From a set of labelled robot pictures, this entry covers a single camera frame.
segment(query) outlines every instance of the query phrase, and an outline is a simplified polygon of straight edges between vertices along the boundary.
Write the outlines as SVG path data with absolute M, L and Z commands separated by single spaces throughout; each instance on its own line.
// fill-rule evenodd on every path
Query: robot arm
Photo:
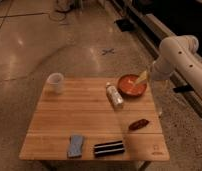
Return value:
M 198 46 L 194 36 L 165 38 L 160 44 L 160 56 L 150 68 L 150 78 L 166 80 L 177 69 L 202 99 L 202 63 L 194 55 Z

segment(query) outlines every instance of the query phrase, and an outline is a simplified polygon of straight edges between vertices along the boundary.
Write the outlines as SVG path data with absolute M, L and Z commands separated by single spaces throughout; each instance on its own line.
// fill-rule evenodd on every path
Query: floor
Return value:
M 18 158 L 42 86 L 52 72 L 67 77 L 119 77 L 140 73 L 153 61 L 132 32 L 121 32 L 119 15 L 106 2 L 84 1 L 83 10 L 56 14 L 54 0 L 0 3 L 0 171 L 42 171 L 39 162 Z M 37 15 L 16 16 L 36 13 Z M 114 48 L 115 53 L 102 55 Z M 202 171 L 202 121 L 173 84 L 152 83 L 169 148 L 169 162 L 147 170 Z M 69 162 L 60 170 L 133 171 L 134 163 Z

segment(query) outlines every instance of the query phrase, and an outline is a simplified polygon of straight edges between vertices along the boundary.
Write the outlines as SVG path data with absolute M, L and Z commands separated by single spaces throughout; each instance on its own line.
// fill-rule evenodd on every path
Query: bowl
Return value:
M 143 93 L 146 91 L 147 84 L 138 84 L 135 85 L 135 81 L 138 79 L 138 75 L 134 74 L 128 74 L 122 76 L 118 80 L 117 88 L 118 91 L 126 96 L 130 97 L 139 97 L 143 95 Z

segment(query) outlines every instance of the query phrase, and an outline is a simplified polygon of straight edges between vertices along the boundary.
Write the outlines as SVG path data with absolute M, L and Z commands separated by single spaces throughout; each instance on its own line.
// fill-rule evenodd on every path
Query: paper cup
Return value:
M 64 88 L 64 76 L 61 73 L 53 73 L 48 77 L 47 83 L 51 85 L 55 93 L 61 94 Z

